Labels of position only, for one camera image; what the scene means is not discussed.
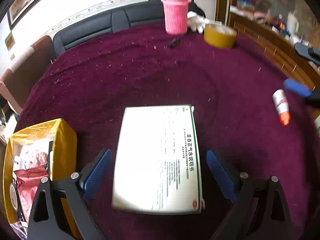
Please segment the white bottle orange cap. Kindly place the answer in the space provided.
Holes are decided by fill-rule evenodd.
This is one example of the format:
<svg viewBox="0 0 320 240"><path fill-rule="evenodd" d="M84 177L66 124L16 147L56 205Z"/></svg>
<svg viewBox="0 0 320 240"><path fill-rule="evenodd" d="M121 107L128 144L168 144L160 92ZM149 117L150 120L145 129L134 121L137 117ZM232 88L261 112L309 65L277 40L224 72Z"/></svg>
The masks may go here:
<svg viewBox="0 0 320 240"><path fill-rule="evenodd" d="M290 122L289 103L282 89L276 90L272 95L272 100L279 116L280 123L287 126Z"/></svg>

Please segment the yellow tape roll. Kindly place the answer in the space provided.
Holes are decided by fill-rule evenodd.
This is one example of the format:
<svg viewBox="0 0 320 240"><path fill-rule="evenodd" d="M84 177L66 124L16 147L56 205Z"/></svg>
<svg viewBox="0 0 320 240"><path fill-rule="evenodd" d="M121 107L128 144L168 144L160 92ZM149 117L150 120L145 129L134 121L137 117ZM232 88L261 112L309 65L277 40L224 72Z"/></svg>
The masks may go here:
<svg viewBox="0 0 320 240"><path fill-rule="evenodd" d="M216 48L231 49L238 32L225 25L207 24L204 29L204 41Z"/></svg>

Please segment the small black clip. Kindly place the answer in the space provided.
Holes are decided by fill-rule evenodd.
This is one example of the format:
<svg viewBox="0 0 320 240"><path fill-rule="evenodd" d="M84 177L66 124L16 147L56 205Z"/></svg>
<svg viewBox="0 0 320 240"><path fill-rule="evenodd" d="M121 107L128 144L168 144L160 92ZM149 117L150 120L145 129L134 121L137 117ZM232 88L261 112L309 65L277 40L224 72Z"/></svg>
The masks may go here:
<svg viewBox="0 0 320 240"><path fill-rule="evenodd" d="M177 46L180 45L181 39L180 37L175 37L169 44L168 44L168 48L172 49L172 48L176 48Z"/></svg>

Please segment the pink knitted bottle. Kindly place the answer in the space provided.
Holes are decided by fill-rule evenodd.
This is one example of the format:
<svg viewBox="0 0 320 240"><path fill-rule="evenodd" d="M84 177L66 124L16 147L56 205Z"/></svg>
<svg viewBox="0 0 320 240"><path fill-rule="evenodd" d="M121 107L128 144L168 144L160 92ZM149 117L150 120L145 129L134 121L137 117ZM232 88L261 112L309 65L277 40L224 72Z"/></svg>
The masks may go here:
<svg viewBox="0 0 320 240"><path fill-rule="evenodd" d="M191 0L161 0L165 30L170 35L183 35L188 29L188 5Z"/></svg>

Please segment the black leather sofa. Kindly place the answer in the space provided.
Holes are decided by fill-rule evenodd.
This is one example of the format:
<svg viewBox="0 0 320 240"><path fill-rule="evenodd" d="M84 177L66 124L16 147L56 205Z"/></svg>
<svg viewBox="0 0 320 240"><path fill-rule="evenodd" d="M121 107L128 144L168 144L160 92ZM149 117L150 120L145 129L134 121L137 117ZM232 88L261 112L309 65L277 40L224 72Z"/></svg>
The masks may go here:
<svg viewBox="0 0 320 240"><path fill-rule="evenodd" d="M160 0L103 11L58 31L53 37L54 57L58 58L65 51L93 38L158 22L164 22L163 3Z"/></svg>

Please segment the small wall plaque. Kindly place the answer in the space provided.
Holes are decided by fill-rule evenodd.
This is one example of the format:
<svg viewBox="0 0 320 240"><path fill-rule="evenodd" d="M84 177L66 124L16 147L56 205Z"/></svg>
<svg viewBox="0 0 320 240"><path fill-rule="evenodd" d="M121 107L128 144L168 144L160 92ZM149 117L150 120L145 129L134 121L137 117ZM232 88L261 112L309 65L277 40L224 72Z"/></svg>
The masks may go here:
<svg viewBox="0 0 320 240"><path fill-rule="evenodd" d="M5 45L6 45L7 50L10 51L11 48L14 46L14 44L15 44L15 40L14 40L12 32L10 32L5 39Z"/></svg>

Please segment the white medicine box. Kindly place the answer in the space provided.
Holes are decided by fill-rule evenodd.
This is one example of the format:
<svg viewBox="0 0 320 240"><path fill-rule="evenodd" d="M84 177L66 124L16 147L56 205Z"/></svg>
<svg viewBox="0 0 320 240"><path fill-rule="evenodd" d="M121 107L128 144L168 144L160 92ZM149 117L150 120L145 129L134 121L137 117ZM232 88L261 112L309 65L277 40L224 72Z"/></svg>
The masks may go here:
<svg viewBox="0 0 320 240"><path fill-rule="evenodd" d="M125 108L112 207L152 215L200 213L201 165L191 105Z"/></svg>

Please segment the red foil packet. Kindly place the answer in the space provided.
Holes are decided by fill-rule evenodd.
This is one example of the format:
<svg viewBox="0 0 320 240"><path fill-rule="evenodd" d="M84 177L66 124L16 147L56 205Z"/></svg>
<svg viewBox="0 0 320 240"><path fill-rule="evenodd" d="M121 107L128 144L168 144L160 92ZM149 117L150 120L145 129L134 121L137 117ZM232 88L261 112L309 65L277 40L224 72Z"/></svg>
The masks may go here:
<svg viewBox="0 0 320 240"><path fill-rule="evenodd" d="M39 183L43 177L48 175L48 173L44 166L38 166L27 170L16 170L14 173L17 178L17 191L23 215L26 222L29 223L31 208Z"/></svg>

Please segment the yellow tray box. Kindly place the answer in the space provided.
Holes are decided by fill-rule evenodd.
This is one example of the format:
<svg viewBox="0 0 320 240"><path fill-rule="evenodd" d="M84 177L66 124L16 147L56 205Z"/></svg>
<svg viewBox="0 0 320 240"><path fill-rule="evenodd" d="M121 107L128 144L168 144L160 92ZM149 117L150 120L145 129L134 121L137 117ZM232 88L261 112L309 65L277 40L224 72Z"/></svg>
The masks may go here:
<svg viewBox="0 0 320 240"><path fill-rule="evenodd" d="M16 180L14 171L36 166L48 169L49 142L53 141L53 180L68 178L76 169L76 132L63 119L54 119L24 128L8 140L4 155L2 193L4 213L12 224L18 221L10 201L10 184Z"/></svg>

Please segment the white cloth glove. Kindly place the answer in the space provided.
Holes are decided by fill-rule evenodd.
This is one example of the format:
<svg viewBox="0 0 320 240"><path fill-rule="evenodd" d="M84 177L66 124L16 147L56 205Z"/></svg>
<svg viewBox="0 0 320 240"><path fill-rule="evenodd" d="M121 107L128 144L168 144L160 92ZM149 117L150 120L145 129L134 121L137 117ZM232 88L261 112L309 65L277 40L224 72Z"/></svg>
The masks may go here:
<svg viewBox="0 0 320 240"><path fill-rule="evenodd" d="M199 34L202 34L204 32L206 24L210 23L210 20L208 20L204 16L198 15L194 11L189 11L187 13L187 18L188 27L191 29L191 31L198 32Z"/></svg>

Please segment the wooden cabinet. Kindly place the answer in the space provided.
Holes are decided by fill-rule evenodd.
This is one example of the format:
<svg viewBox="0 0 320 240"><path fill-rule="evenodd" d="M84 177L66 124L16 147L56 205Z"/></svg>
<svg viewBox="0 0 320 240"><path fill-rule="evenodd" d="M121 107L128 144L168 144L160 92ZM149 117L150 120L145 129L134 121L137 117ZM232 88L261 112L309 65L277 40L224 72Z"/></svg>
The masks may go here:
<svg viewBox="0 0 320 240"><path fill-rule="evenodd" d="M230 12L232 0L216 0L215 19L235 29L254 41L260 51L287 77L301 82L308 88L319 89L319 72L307 59L299 56L293 45L264 24Z"/></svg>

